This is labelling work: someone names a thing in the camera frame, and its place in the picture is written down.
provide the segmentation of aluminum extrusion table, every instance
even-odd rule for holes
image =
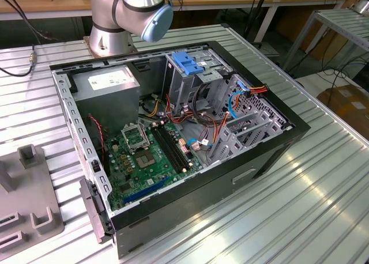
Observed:
[[[369,51],[369,17],[362,16],[351,9],[317,10],[313,11],[289,50],[286,61],[283,64],[283,70],[288,67],[291,60],[294,58],[296,51],[299,49],[302,41],[315,21],[321,22],[323,26],[309,45],[307,51],[314,48],[328,28],[336,31],[353,43],[347,53],[347,57],[344,59],[347,59],[350,56],[356,46]]]
[[[216,40],[299,114],[311,130],[265,175],[122,259],[125,263],[364,263],[369,257],[369,143],[230,28],[177,29],[145,49]],[[99,245],[79,192],[82,168],[48,66],[89,59],[83,41],[37,46],[24,78],[0,74],[0,154],[42,145],[65,230],[3,261],[117,263]],[[0,66],[28,68],[30,47],[0,51]]]

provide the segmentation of gray plastic holder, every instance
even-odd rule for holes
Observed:
[[[0,157],[0,202],[0,261],[64,229],[39,146],[23,146]]]

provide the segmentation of workbench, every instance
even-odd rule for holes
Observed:
[[[255,38],[255,42],[261,42],[272,19],[280,6],[306,6],[306,5],[334,5],[340,9],[346,0],[265,0],[263,7],[268,7],[268,12]],[[30,19],[81,17],[91,16],[90,0],[53,0],[44,2],[37,0],[18,0],[25,14]],[[178,0],[173,0],[174,10],[206,10],[206,9],[238,9],[251,8],[253,0],[183,0],[180,5]],[[0,20],[18,20],[21,17],[0,0]]]
[[[369,258],[369,142],[231,28],[169,31],[139,51],[216,40],[311,127],[271,170],[232,196],[122,259],[125,263],[364,263]],[[41,145],[65,230],[2,264],[117,263],[99,245],[79,191],[84,177],[54,88],[50,64],[91,59],[84,41],[36,46],[31,76],[0,74],[0,154]],[[0,66],[28,69],[30,47],[0,51]]]

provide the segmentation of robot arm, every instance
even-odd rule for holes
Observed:
[[[157,42],[168,31],[172,7],[165,0],[91,0],[91,50],[100,56],[131,52],[130,33]]]

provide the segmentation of motherboard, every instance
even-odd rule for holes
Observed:
[[[108,139],[112,210],[171,185],[203,168],[175,125],[131,125]]]

